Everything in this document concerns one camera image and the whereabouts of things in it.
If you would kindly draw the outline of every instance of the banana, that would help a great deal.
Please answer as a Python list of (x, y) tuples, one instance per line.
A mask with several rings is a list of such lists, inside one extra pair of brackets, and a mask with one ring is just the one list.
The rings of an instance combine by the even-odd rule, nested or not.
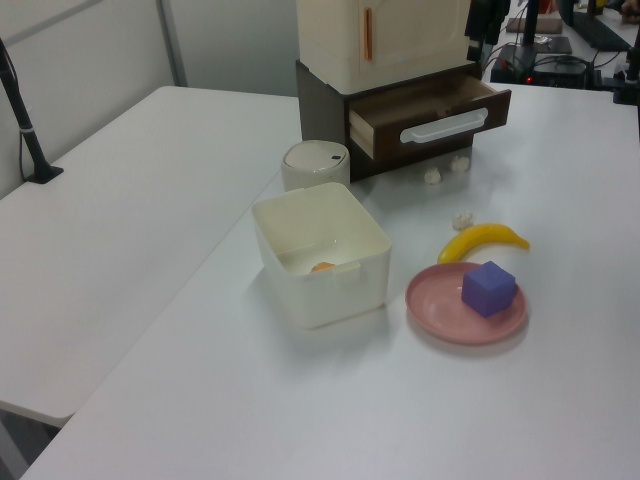
[(465, 228), (453, 237), (438, 255), (438, 263), (457, 262), (474, 248), (485, 243), (511, 243), (529, 249), (529, 242), (518, 236), (506, 225), (480, 223)]

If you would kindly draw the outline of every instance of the floor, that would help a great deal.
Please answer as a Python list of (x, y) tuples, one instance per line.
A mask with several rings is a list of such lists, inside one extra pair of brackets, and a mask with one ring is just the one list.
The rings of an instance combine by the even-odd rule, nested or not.
[(60, 430), (0, 410), (0, 480), (18, 480)]

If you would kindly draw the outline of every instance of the wooden drawer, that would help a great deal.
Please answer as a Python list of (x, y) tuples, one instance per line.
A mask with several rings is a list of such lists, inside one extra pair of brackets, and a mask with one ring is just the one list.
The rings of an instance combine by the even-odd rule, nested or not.
[(376, 164), (438, 150), (507, 122), (511, 91), (454, 72), (348, 102), (349, 133)]

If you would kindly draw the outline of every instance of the pink plate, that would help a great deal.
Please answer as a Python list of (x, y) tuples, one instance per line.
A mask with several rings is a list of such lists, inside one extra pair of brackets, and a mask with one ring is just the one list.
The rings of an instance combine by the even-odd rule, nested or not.
[(432, 335), (466, 345), (496, 342), (518, 330), (526, 319), (527, 304), (517, 285), (511, 306), (487, 318), (462, 301), (464, 273), (478, 266), (442, 263), (418, 273), (405, 296), (412, 318)]

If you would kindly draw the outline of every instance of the purple cube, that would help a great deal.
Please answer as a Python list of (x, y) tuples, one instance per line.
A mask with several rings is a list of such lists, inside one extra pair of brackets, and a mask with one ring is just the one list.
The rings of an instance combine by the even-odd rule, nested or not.
[(504, 310), (513, 302), (516, 278), (493, 262), (464, 274), (462, 301), (483, 317)]

